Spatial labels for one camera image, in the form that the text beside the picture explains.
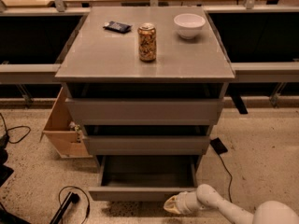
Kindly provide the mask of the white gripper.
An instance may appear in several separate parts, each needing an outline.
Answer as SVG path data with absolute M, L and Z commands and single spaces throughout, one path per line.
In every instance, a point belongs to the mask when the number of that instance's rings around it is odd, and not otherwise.
M 164 210 L 171 214 L 191 214 L 198 211 L 200 204 L 197 200 L 196 192 L 181 192 L 178 196 L 170 197 L 164 203 Z

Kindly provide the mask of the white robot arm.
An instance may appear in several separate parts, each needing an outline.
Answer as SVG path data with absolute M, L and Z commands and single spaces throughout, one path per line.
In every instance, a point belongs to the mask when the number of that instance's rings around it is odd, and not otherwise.
M 231 224 L 299 224 L 299 216 L 285 203 L 266 201 L 251 213 L 223 198 L 213 187 L 201 184 L 195 191 L 183 191 L 164 203 L 164 210 L 188 215 L 199 210 L 213 209 Z

